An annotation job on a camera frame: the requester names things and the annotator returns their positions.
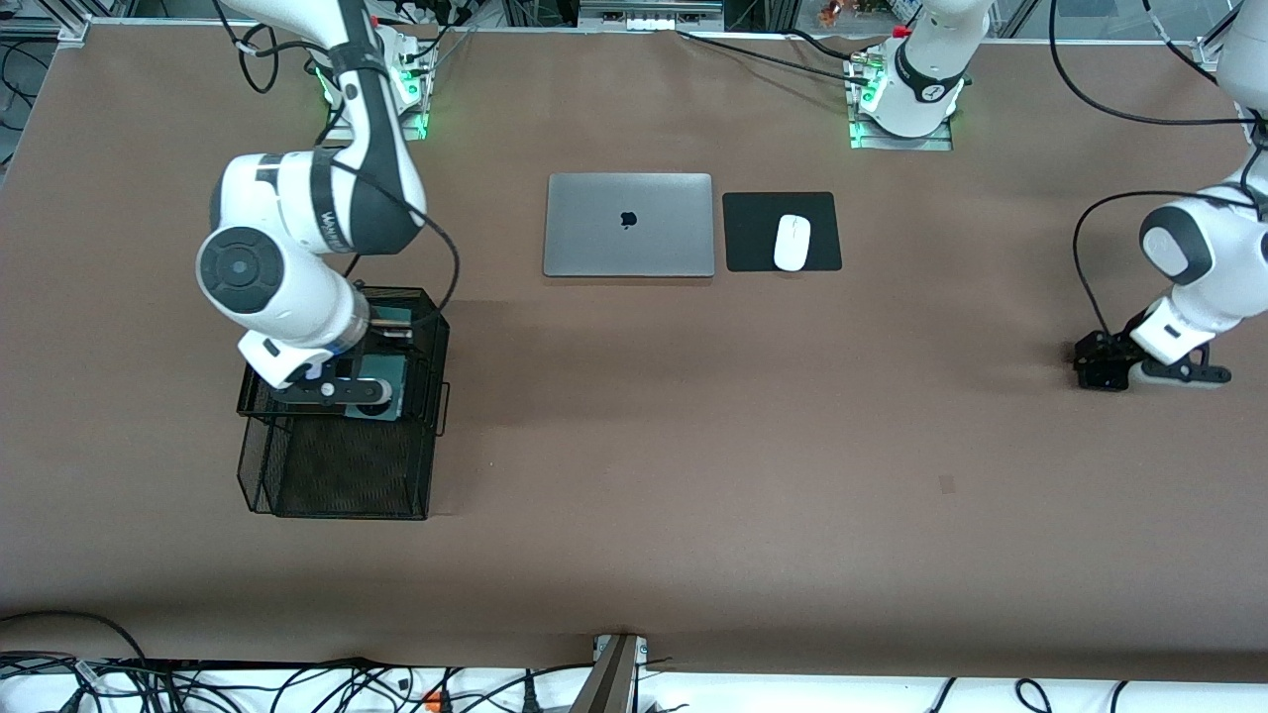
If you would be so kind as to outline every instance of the white robotic arm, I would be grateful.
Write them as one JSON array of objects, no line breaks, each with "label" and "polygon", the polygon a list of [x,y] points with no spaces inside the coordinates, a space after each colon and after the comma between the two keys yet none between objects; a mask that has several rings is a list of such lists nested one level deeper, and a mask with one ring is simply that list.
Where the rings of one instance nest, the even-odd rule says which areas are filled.
[{"label": "white robotic arm", "polygon": [[365,298],[320,255],[399,252],[421,227],[402,202],[420,213],[427,207],[365,3],[223,3],[325,48],[353,131],[345,148],[240,156],[212,198],[213,232],[198,252],[199,287],[250,330],[238,349],[260,377],[281,388],[349,350],[369,324]]},{"label": "white robotic arm", "polygon": [[[1255,117],[1268,112],[1268,0],[1245,0],[1217,76],[1244,110]],[[1249,137],[1245,162],[1224,183],[1200,192],[1219,200],[1174,200],[1141,226],[1141,250],[1174,284],[1131,337],[1163,364],[1268,310],[1268,127],[1259,122]]]},{"label": "white robotic arm", "polygon": [[990,27],[992,0],[926,0],[910,37],[881,44],[883,77],[860,109],[903,137],[933,133],[955,110],[964,71]]}]

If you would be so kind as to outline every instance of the black mouse pad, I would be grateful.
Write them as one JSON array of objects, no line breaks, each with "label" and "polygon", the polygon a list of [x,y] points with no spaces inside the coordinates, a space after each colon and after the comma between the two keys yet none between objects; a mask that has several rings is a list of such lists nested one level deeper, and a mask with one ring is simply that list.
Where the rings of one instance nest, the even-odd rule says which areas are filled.
[{"label": "black mouse pad", "polygon": [[831,193],[725,193],[727,269],[733,273],[777,271],[775,233],[784,216],[810,221],[810,250],[803,270],[839,270],[837,204]]}]

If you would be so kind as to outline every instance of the silver laptop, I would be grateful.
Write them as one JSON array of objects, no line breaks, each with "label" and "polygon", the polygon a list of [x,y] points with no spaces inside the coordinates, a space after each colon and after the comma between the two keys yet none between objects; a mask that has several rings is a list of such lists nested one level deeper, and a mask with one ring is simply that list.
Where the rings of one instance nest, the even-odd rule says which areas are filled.
[{"label": "silver laptop", "polygon": [[713,277],[709,174],[554,174],[541,271]]}]

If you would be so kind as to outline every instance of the black mesh tray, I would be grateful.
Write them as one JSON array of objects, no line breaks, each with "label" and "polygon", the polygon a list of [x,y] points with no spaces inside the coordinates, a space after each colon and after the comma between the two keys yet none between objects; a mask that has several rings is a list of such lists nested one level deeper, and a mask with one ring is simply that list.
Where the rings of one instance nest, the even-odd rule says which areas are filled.
[{"label": "black mesh tray", "polygon": [[252,513],[281,518],[425,520],[436,438],[444,434],[444,382],[449,324],[434,315],[421,289],[363,287],[370,307],[410,310],[408,349],[369,336],[356,350],[406,354],[401,419],[349,417],[345,406],[289,405],[250,367],[242,378],[238,414],[247,416],[238,482]]}]

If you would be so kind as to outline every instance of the table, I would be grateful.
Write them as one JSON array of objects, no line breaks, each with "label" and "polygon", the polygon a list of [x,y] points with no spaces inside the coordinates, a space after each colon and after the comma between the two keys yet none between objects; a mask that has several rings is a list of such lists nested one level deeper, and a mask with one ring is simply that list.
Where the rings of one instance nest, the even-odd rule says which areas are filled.
[{"label": "table", "polygon": [[[1046,52],[983,47],[955,151],[893,154],[848,147],[832,80],[667,33],[477,33],[413,147],[463,255],[436,516],[297,521],[243,505],[240,330],[193,261],[223,165],[304,147],[320,98],[298,57],[251,94],[214,27],[94,28],[0,193],[0,609],[109,614],[155,657],[543,666],[633,629],[683,670],[1268,679],[1268,321],[1217,341],[1212,393],[1084,393],[1060,360],[1093,327],[1078,213],[1208,185],[1244,143],[1097,114]],[[1227,115],[1160,47],[1065,56],[1116,107]],[[832,190],[844,269],[547,279],[547,176],[583,170]],[[1154,204],[1088,227],[1116,324],[1165,284]],[[448,271],[425,235],[358,277]]]}]

